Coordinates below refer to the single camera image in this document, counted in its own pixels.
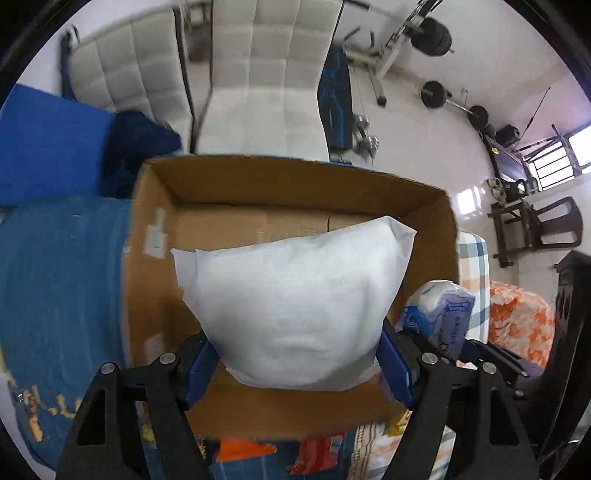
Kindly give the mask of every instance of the plaid cloth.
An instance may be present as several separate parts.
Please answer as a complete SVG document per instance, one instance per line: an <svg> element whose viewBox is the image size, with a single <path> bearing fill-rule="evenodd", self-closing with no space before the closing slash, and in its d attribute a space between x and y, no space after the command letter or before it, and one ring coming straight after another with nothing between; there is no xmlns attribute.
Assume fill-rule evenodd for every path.
<svg viewBox="0 0 591 480"><path fill-rule="evenodd" d="M474 292L476 301L466 338L488 340L491 305L490 275L486 242L479 236L460 232L456 242L460 284ZM388 425L372 423L357 428L348 480L379 480L388 468L402 435L389 437ZM445 477L456 434L445 427L430 480Z"/></svg>
<svg viewBox="0 0 591 480"><path fill-rule="evenodd" d="M466 338L486 343L491 315L491 277L486 242L478 235L460 232L456 252L460 284L472 290L476 296Z"/></svg>

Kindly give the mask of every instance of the weight plate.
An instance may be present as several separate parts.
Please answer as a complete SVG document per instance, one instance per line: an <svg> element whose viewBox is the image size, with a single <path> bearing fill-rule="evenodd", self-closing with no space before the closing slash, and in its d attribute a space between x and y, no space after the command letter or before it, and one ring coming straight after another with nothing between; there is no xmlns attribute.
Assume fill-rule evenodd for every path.
<svg viewBox="0 0 591 480"><path fill-rule="evenodd" d="M427 82L421 89L421 101L427 108L441 108L445 105L447 97L448 91L435 80Z"/></svg>
<svg viewBox="0 0 591 480"><path fill-rule="evenodd" d="M443 38L441 39L441 43L437 46L437 48L434 48L431 51L431 54L429 55L431 57L443 57L452 47L452 35L449 33L447 27L443 25L442 27L445 28Z"/></svg>
<svg viewBox="0 0 591 480"><path fill-rule="evenodd" d="M419 26L423 31L412 30L410 34L411 44L418 51L432 56L431 52L439 46L447 29L431 17L425 17Z"/></svg>
<svg viewBox="0 0 591 480"><path fill-rule="evenodd" d="M480 105L474 105L470 108L470 111L472 114L466 114L470 124L478 131L484 130L488 125L488 111L486 108Z"/></svg>

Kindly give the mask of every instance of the white leather chair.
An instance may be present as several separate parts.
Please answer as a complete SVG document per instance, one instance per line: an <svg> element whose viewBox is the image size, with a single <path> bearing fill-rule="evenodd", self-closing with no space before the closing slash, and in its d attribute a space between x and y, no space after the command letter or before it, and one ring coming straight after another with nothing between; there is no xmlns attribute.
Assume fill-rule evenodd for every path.
<svg viewBox="0 0 591 480"><path fill-rule="evenodd" d="M200 154L329 161L317 90L337 0L214 0Z"/></svg>
<svg viewBox="0 0 591 480"><path fill-rule="evenodd" d="M170 126L191 151L194 112L185 61L181 11L167 7L84 39L72 49L69 74L79 102L138 110Z"/></svg>

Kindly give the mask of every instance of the blue gripper pad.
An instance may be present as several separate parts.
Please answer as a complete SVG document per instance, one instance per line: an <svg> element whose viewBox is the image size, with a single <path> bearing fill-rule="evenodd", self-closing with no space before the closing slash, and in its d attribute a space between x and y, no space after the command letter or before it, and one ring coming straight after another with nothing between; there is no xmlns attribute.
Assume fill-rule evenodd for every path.
<svg viewBox="0 0 591 480"><path fill-rule="evenodd" d="M213 345L209 343L209 340L205 340L203 347L189 368L187 392L185 393L185 402L189 408L205 395L219 360Z"/></svg>
<svg viewBox="0 0 591 480"><path fill-rule="evenodd" d="M417 399L411 389L412 373L385 329L382 329L375 357L394 398L407 408L413 408Z"/></svg>

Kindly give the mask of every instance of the cardboard box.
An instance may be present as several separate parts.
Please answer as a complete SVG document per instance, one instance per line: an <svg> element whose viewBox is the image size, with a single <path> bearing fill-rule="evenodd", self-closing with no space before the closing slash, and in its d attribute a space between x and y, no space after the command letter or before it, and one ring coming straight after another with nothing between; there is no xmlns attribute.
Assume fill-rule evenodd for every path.
<svg viewBox="0 0 591 480"><path fill-rule="evenodd" d="M456 224L443 190L341 165L258 157L152 160L136 184L126 302L131 360L174 351L200 326L183 303L170 249L215 250L315 235L390 215L417 230L401 291L388 317L434 278L458 281ZM208 437L302 438L387 419L375 376L343 392L251 388L220 363L187 416Z"/></svg>

